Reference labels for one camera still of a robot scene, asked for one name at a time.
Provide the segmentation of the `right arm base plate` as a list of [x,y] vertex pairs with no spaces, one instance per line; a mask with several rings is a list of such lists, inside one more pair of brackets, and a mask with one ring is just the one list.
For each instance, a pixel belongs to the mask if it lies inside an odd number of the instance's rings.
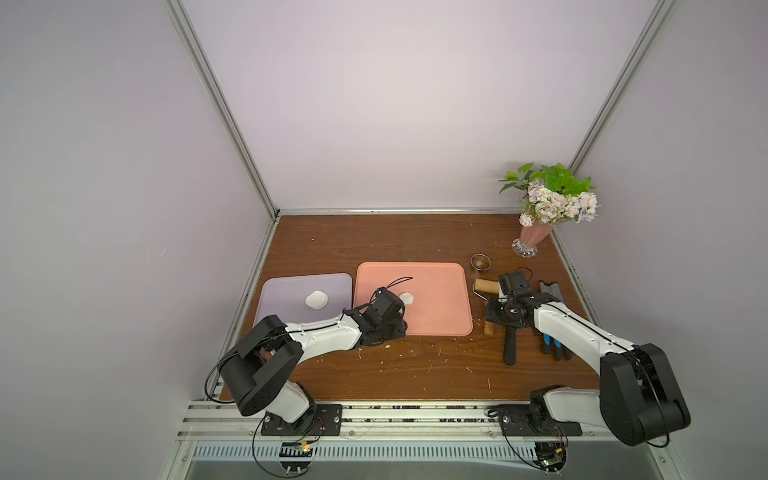
[[543,403],[498,405],[487,411],[505,436],[578,437],[583,430],[577,422],[555,420]]

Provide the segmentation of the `wooden rolling pin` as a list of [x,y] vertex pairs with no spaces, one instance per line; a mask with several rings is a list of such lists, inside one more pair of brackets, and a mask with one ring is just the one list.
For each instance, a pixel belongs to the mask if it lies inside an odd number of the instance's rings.
[[483,302],[482,325],[485,337],[493,337],[495,334],[494,324],[488,320],[487,307],[491,300],[498,297],[499,292],[500,287],[497,281],[480,278],[473,281],[472,293]]

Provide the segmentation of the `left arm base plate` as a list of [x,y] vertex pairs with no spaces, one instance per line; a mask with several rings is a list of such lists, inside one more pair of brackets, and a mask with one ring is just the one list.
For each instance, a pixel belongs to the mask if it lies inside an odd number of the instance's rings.
[[293,422],[288,422],[276,414],[267,413],[260,434],[279,437],[339,436],[342,419],[343,406],[341,404],[311,405]]

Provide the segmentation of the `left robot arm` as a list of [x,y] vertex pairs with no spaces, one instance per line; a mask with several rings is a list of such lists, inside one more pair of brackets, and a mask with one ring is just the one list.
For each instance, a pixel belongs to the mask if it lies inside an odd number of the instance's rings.
[[296,367],[328,353],[403,338],[405,310],[396,294],[381,287],[371,301],[331,319],[285,323],[270,315],[227,351],[215,370],[242,416],[268,412],[295,423],[314,408],[304,389],[290,380]]

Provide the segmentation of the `pink silicone mat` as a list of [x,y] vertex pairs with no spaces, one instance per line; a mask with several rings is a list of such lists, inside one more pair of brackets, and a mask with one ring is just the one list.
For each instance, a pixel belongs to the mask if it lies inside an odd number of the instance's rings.
[[356,305],[385,287],[398,297],[414,296],[405,305],[409,336],[463,337],[473,330],[473,318],[464,268],[444,262],[364,262],[355,277]]

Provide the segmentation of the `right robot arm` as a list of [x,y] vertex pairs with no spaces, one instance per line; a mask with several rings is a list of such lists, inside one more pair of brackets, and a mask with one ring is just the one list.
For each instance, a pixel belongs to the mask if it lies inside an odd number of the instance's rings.
[[628,446],[667,439],[690,426],[683,393],[658,346],[617,337],[550,294],[491,300],[485,319],[514,331],[532,328],[548,335],[598,374],[596,389],[552,386],[533,392],[530,401],[539,416],[606,428]]

